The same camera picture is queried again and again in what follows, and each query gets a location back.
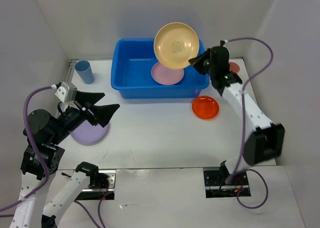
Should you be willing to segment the purple plastic plate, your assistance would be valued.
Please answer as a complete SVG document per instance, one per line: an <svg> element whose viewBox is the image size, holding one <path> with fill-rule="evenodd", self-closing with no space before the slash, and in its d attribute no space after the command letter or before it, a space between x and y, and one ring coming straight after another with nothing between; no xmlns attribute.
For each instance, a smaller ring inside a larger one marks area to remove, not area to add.
<svg viewBox="0 0 320 228"><path fill-rule="evenodd" d="M99 124L92 126L88 121L85 121L70 135L79 144L92 145L100 141L107 134L108 129L108 125L105 127Z"/></svg>

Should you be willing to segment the yellow plastic plate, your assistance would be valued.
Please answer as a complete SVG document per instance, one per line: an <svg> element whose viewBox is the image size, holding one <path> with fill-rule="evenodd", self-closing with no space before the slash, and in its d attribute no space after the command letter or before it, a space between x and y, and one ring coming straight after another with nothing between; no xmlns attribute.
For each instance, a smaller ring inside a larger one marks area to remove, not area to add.
<svg viewBox="0 0 320 228"><path fill-rule="evenodd" d="M153 50L157 60L172 70L184 69L189 59L198 56L200 42L196 32L187 24L173 22L156 34Z"/></svg>

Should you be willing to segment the pink plastic plate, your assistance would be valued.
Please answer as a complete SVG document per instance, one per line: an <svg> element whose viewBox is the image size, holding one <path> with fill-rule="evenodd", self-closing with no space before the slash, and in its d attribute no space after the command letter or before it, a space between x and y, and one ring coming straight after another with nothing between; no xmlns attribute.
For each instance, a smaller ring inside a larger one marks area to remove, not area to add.
<svg viewBox="0 0 320 228"><path fill-rule="evenodd" d="M154 64L151 69L152 78L161 85L175 85L183 79L184 75L183 69L169 69L159 62Z"/></svg>

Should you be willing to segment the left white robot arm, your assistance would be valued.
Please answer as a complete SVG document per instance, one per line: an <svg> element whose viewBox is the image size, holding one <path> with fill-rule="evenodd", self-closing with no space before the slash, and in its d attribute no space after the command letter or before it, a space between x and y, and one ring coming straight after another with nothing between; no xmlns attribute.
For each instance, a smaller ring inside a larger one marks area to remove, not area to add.
<svg viewBox="0 0 320 228"><path fill-rule="evenodd" d="M23 134L28 146L21 163L21 188L11 227L57 227L66 210L85 188L109 187L109 177L97 165L81 162L59 193L46 203L50 185L65 150L59 144L85 121L106 127L119 104L97 106L104 93L77 91L58 118L44 109L28 112L33 91L23 106Z"/></svg>

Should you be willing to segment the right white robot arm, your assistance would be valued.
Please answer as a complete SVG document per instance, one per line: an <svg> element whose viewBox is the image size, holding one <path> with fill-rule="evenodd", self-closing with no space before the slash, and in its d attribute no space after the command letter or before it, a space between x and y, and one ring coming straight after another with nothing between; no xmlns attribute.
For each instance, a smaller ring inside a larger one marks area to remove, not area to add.
<svg viewBox="0 0 320 228"><path fill-rule="evenodd" d="M224 46L207 49L189 59L195 70L208 75L214 89L235 110L242 121L241 147L237 158L221 163L220 181L231 184L237 174L259 163L280 157L285 128L271 121L259 108L239 75L230 70L229 51Z"/></svg>

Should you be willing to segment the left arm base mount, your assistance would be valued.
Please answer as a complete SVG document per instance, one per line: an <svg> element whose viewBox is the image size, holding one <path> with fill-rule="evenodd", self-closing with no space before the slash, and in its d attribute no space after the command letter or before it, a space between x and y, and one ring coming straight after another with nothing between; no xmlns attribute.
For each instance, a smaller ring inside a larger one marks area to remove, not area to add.
<svg viewBox="0 0 320 228"><path fill-rule="evenodd" d="M84 188L76 200L114 200L116 173L116 170L99 170L99 178L95 185Z"/></svg>

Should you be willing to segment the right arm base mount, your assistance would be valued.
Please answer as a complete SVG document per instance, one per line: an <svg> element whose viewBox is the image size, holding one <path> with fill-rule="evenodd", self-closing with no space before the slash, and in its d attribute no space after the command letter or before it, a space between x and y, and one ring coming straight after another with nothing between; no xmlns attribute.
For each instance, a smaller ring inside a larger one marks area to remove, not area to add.
<svg viewBox="0 0 320 228"><path fill-rule="evenodd" d="M203 178L206 198L251 196L249 181L245 172L236 176L229 184L225 183L225 179L218 169L204 169Z"/></svg>

